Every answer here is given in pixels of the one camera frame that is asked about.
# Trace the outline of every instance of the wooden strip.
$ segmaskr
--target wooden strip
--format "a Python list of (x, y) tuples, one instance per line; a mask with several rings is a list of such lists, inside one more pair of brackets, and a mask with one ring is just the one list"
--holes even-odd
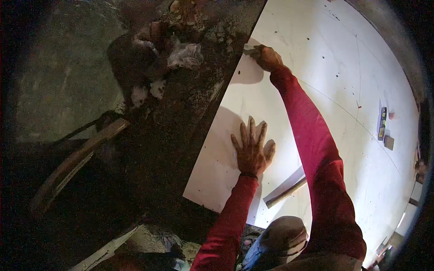
[(282, 194), (278, 195), (275, 198), (270, 199), (265, 204), (267, 205), (267, 208), (270, 209), (271, 207), (275, 206), (277, 203), (281, 202), (282, 200), (286, 199), (290, 195), (292, 195), (295, 191), (303, 187), (307, 183), (306, 176), (304, 176), (300, 181), (298, 181), (296, 184), (294, 184), (291, 188), (283, 192)]
[(129, 124), (123, 118), (115, 120), (109, 126), (99, 131), (94, 137), (87, 140), (78, 151), (68, 156), (45, 180), (38, 192), (36, 192), (30, 203), (30, 211), (35, 212), (35, 214), (38, 214), (38, 212), (40, 214), (45, 213), (56, 195), (59, 194), (76, 172), (70, 173), (74, 170), (78, 171), (91, 158), (91, 153), (97, 146), (119, 134)]

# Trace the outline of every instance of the left hand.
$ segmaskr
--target left hand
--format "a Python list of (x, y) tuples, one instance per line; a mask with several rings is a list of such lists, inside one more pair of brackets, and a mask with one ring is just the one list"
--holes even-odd
[(262, 125), (261, 134), (259, 135), (258, 142), (256, 142), (255, 140), (256, 126), (255, 120), (253, 118), (250, 120), (249, 142), (247, 142), (246, 125), (244, 124), (244, 122), (241, 123), (240, 130), (241, 141), (243, 142), (242, 147), (240, 147), (240, 145), (238, 144), (235, 135), (230, 135), (232, 144), (237, 150), (238, 168), (240, 169), (241, 173), (258, 176), (259, 174), (263, 173), (265, 169), (271, 164), (273, 156), (276, 152), (276, 143), (273, 143), (269, 153), (265, 155), (263, 145), (265, 135), (267, 133), (267, 123), (264, 123)]

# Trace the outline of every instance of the cloth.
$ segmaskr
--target cloth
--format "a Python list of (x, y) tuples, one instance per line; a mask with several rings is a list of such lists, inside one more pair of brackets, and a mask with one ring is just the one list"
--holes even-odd
[(282, 216), (270, 223), (244, 257), (243, 271), (268, 270), (297, 257), (307, 245), (301, 218)]
[[(345, 190), (343, 162), (326, 122), (288, 68), (271, 73), (270, 81), (279, 90), (288, 113), (312, 204), (311, 237), (299, 257), (331, 253), (363, 261), (366, 244)], [(257, 187), (252, 177), (238, 178), (191, 270), (233, 270)]]

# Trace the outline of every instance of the plastic bag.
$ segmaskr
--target plastic bag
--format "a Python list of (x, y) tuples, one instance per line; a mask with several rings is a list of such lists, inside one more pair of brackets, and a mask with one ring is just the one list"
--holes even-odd
[(202, 64), (204, 56), (201, 54), (201, 45), (197, 43), (181, 43), (177, 36), (171, 37), (174, 44), (172, 53), (167, 59), (167, 66), (171, 69), (184, 67), (196, 69)]

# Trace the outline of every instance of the fingers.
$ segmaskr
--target fingers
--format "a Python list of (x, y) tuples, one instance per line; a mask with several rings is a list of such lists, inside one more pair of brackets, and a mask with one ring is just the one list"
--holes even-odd
[(251, 145), (255, 144), (255, 134), (256, 134), (255, 120), (253, 118), (251, 118), (250, 119), (250, 139), (249, 139), (249, 143)]
[(273, 143), (270, 148), (270, 152), (265, 156), (268, 164), (273, 160), (274, 154), (276, 153), (276, 143)]
[(230, 135), (230, 139), (232, 140), (232, 144), (235, 147), (235, 150), (237, 151), (237, 153), (241, 150), (240, 145), (238, 144), (237, 138), (235, 137), (234, 134)]
[(248, 144), (247, 144), (246, 125), (244, 124), (244, 122), (241, 122), (240, 132), (241, 132), (241, 142), (243, 143), (243, 148), (246, 148)]
[(261, 128), (261, 133), (259, 134), (259, 138), (258, 138), (258, 146), (260, 148), (264, 147), (264, 140), (265, 140), (265, 135), (267, 134), (267, 127), (268, 127), (267, 123), (264, 122)]

